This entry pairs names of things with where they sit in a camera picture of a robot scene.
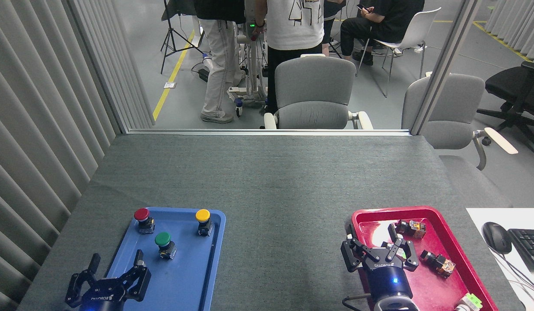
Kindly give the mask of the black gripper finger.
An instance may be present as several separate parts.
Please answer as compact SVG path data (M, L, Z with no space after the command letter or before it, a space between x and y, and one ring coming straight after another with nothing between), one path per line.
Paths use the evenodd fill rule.
M148 289L151 273L144 263L142 250L135 253L134 264L131 269L120 276L120 284L123 289L122 301L133 299L142 301Z
M346 228L347 238L342 242L341 252L348 272L352 273L357 270L365 256L371 255L371 249L362 244L357 239L357 234L353 225Z
M393 242L393 246L389 251L389 259L392 260L397 253L399 248L403 249L405 252L405 269L411 272L415 271L419 265L419 260L416 255L414 244L411 240L404 240L400 238L396 231L396 226L394 224L389 224L389 235Z
M65 302L71 307L76 308L82 304L81 288L87 282L92 286L95 282L95 273L99 267L101 256L93 254L89 267L80 273L72 274L71 281L68 285Z

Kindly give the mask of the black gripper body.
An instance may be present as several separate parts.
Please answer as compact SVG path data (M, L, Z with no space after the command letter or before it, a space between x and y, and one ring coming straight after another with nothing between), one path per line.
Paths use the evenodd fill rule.
M403 261L394 255L389 260L387 248L371 248L366 254L366 279L374 301L393 296L412 298L413 294L403 269Z
M127 293L126 282L118 278L97 280L82 295L80 311L122 311Z

